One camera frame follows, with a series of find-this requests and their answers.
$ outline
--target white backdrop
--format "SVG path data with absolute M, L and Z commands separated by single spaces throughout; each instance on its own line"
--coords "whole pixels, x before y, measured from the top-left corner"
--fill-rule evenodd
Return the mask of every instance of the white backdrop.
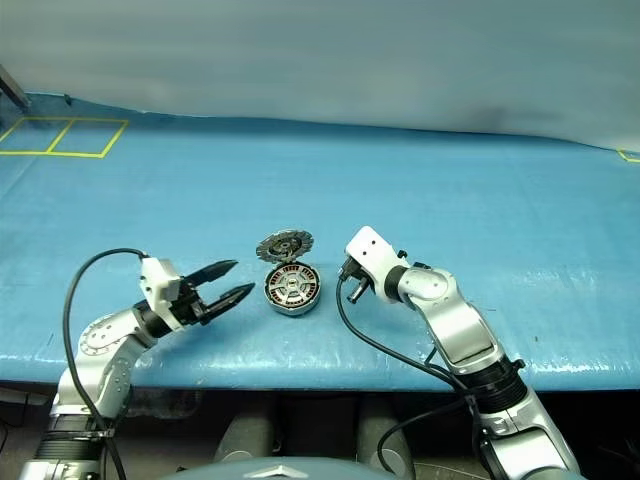
M 27 91 L 640 150 L 636 0 L 0 0 Z

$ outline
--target gray round object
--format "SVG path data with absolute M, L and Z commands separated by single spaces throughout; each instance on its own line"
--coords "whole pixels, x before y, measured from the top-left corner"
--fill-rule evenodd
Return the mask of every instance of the gray round object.
M 398 480 L 383 470 L 333 458 L 269 457 L 190 468 L 162 480 Z
M 317 303 L 320 293 L 320 275 L 304 263 L 278 265 L 264 281 L 264 294 L 269 304 L 279 313 L 302 315 Z
M 313 237 L 304 230 L 281 230 L 265 238 L 256 254 L 265 262 L 287 263 L 304 255 L 313 245 Z

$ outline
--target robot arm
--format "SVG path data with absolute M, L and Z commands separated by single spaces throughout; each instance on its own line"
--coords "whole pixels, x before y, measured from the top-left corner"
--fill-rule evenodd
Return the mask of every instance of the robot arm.
M 482 315 L 460 293 L 453 275 L 421 263 L 410 266 L 371 227 L 363 227 L 346 248 L 341 277 L 367 286 L 384 302 L 401 302 L 425 320 L 448 370 L 473 392 L 482 426 L 480 452 L 495 479 L 520 480 L 556 469 L 579 473 L 562 434 L 527 387 Z
M 140 286 L 145 300 L 90 324 L 80 337 L 75 364 L 80 383 L 107 423 L 101 431 L 76 390 L 69 369 L 63 373 L 53 401 L 47 432 L 35 458 L 25 464 L 21 480 L 98 480 L 105 439 L 114 434 L 115 420 L 125 408 L 132 369 L 159 338 L 189 325 L 208 324 L 236 306 L 254 284 L 242 285 L 206 304 L 197 287 L 236 265 L 217 262 L 187 277 L 171 262 L 142 259 Z

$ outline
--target gear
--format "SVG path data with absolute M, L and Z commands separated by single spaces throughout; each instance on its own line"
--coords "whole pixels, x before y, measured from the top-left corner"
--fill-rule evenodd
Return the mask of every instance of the gear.
M 313 245 L 313 237 L 304 230 L 281 230 L 265 238 L 256 254 L 265 262 L 288 263 L 304 255 Z

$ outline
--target metal base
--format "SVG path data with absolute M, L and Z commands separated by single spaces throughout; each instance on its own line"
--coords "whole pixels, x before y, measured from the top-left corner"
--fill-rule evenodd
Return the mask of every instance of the metal base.
M 245 405 L 231 421 L 214 462 L 270 457 L 275 438 L 275 398 L 266 394 Z
M 389 402 L 382 397 L 365 397 L 360 408 L 358 422 L 358 452 L 359 463 L 365 463 L 373 468 L 384 470 L 378 459 L 378 440 L 398 420 L 393 415 Z M 416 471 L 407 440 L 402 433 L 394 433 L 384 445 L 382 455 L 396 476 L 404 480 L 415 480 Z

